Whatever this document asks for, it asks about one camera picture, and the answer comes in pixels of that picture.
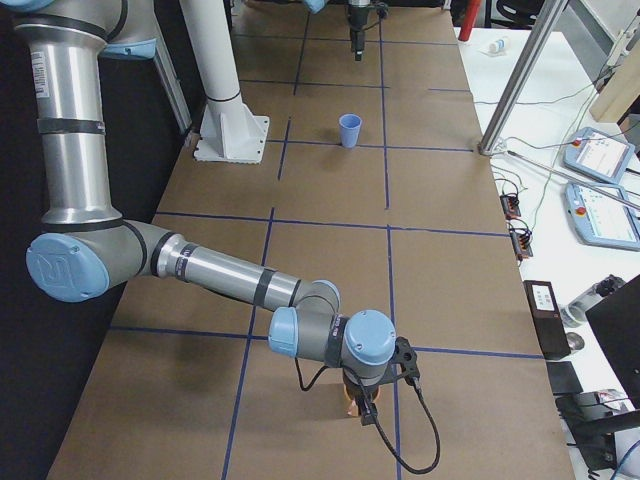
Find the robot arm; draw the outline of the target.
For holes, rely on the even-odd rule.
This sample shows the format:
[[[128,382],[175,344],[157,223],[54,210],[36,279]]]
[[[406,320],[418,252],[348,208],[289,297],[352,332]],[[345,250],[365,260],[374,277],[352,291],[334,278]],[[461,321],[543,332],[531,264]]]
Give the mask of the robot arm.
[[[363,424],[392,381],[396,332],[375,310],[340,312],[340,295],[313,282],[130,221],[112,205],[98,60],[149,59],[160,29],[150,1],[9,1],[26,40],[43,142],[49,208],[26,252],[40,289],[82,302],[138,275],[173,277],[272,312],[269,346],[294,359],[339,368]]]

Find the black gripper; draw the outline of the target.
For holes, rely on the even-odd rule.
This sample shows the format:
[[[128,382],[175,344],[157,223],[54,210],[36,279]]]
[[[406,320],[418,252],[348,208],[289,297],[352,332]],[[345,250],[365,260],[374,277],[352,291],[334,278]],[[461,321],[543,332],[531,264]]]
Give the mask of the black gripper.
[[[351,51],[356,61],[361,61],[365,49],[364,28],[368,21],[368,2],[349,1],[347,6],[347,22],[351,41]]]
[[[344,372],[342,374],[342,378],[344,378],[344,377],[347,377],[353,383],[356,383],[359,386],[359,388],[361,389],[362,394],[364,396],[366,396],[366,390],[365,390],[366,387],[368,387],[368,386],[379,386],[380,387],[379,384],[371,384],[371,385],[364,384],[363,386],[361,386],[354,378],[352,378],[346,372]],[[360,419],[361,425],[362,426],[375,425],[378,422],[378,409],[377,409],[377,406],[376,406],[376,402],[375,402],[375,405],[372,405],[366,397],[364,397],[363,400],[364,400],[364,403],[365,403],[365,408],[363,409],[363,412],[366,414],[366,417],[364,418],[364,420],[361,420],[358,417]]]

